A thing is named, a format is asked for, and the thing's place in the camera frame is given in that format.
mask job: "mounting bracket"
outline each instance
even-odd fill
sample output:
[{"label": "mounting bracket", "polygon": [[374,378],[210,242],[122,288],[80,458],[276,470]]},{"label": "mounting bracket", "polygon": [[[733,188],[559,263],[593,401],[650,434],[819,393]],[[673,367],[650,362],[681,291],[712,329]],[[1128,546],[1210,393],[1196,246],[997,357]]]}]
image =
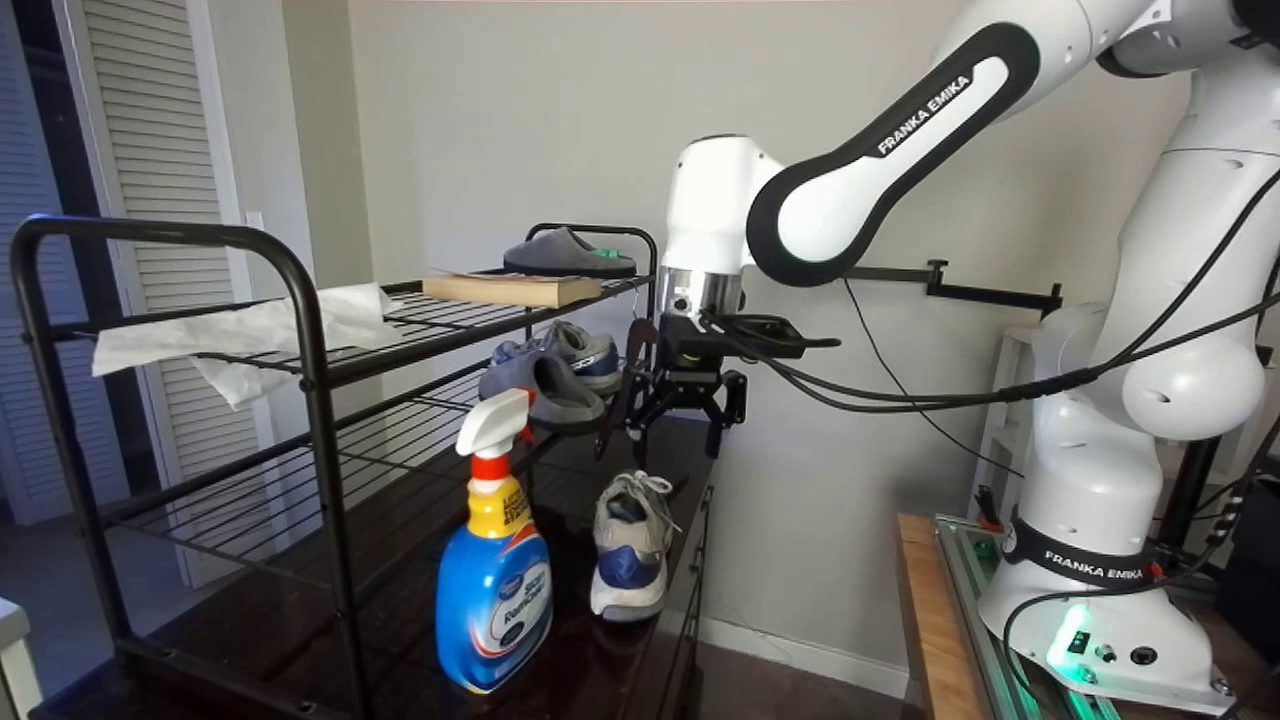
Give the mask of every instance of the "mounting bracket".
[{"label": "mounting bracket", "polygon": [[922,297],[947,297],[966,302],[1006,302],[1035,306],[1039,316],[1063,306],[1063,288],[1051,282],[1044,297],[1035,291],[1002,291],[1002,288],[971,288],[944,281],[947,258],[928,258],[928,266],[850,266],[847,281],[879,281],[879,282],[922,282]]}]

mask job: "baseboard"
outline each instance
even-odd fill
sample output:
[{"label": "baseboard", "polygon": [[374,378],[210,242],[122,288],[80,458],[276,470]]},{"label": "baseboard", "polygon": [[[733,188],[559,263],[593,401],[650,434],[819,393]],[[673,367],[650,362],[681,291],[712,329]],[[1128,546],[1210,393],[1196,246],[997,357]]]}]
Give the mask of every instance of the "baseboard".
[{"label": "baseboard", "polygon": [[810,677],[827,677],[841,685],[854,685],[890,699],[907,699],[907,680],[913,680],[907,668],[850,655],[843,648],[782,640],[782,637],[769,637],[769,630],[723,625],[723,618],[700,618],[700,640],[729,652],[789,665]]}]

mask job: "white cloth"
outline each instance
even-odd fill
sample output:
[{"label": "white cloth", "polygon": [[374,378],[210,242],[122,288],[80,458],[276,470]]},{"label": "white cloth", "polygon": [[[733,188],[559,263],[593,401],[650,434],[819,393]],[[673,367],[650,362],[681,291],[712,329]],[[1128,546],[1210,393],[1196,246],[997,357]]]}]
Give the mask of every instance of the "white cloth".
[{"label": "white cloth", "polygon": [[[400,329],[383,323],[400,302],[374,282],[346,282],[318,291],[322,345],[329,349],[383,349],[400,339]],[[254,357],[254,352],[295,352],[295,316],[289,301],[252,302],[241,311],[210,311],[188,319],[156,319],[106,329],[94,335],[92,375],[111,375],[120,367],[141,367],[156,361],[195,357],[200,375],[235,406],[252,397],[271,393],[289,370],[203,361]]]}]

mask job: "floor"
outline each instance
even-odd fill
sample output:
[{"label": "floor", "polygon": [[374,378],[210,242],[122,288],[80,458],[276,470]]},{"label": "floor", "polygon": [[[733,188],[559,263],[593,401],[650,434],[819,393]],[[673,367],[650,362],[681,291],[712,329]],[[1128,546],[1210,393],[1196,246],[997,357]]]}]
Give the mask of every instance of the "floor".
[{"label": "floor", "polygon": [[[120,533],[111,557],[141,630],[158,629],[200,600],[200,592],[184,588],[172,546]],[[29,648],[42,697],[106,661],[106,629],[83,542],[68,519],[36,529],[0,523],[0,596],[18,604],[30,618]]]},{"label": "floor", "polygon": [[802,715],[802,720],[916,720],[907,704],[890,697],[877,697],[850,685],[835,685],[822,677],[808,677],[782,665],[769,665],[756,655],[700,648],[705,665],[705,720],[775,720],[775,715]]}]

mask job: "white spray trigger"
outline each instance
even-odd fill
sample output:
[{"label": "white spray trigger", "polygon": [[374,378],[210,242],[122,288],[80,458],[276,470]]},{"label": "white spray trigger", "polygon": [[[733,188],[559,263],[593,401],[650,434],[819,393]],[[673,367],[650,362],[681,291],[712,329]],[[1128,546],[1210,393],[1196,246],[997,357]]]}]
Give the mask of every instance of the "white spray trigger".
[{"label": "white spray trigger", "polygon": [[528,393],[509,388],[501,397],[479,401],[462,428],[457,433],[460,456],[509,456],[515,434],[528,428]]}]

